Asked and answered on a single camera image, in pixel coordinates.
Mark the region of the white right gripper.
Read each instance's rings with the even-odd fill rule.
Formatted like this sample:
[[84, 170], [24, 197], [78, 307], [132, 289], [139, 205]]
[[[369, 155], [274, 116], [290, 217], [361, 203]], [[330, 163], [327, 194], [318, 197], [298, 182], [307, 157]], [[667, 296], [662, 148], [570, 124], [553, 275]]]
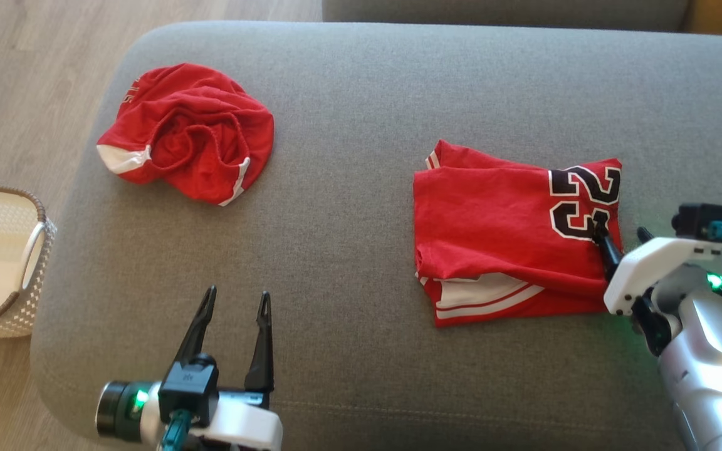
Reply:
[[684, 301], [711, 293], [708, 272], [696, 262], [719, 257], [722, 243], [654, 237], [645, 226], [636, 235], [642, 245], [623, 255], [605, 223], [594, 222], [592, 240], [608, 280], [604, 305], [610, 314], [632, 319], [659, 357], [684, 330], [679, 314]]

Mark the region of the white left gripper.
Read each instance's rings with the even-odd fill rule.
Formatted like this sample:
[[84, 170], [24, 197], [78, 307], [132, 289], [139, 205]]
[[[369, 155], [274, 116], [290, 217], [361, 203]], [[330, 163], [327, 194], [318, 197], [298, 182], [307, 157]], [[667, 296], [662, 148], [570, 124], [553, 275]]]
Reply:
[[[211, 322], [217, 286], [211, 285], [184, 335], [173, 363], [181, 366], [216, 366], [202, 351]], [[97, 434], [121, 442], [140, 443], [152, 450], [280, 450], [283, 422], [264, 403], [275, 390], [271, 294], [263, 291], [256, 317], [257, 339], [249, 370], [247, 391], [218, 388], [218, 402], [208, 426], [192, 425], [188, 437], [175, 446], [164, 445], [168, 423], [160, 419], [160, 381], [111, 381], [98, 399]]]

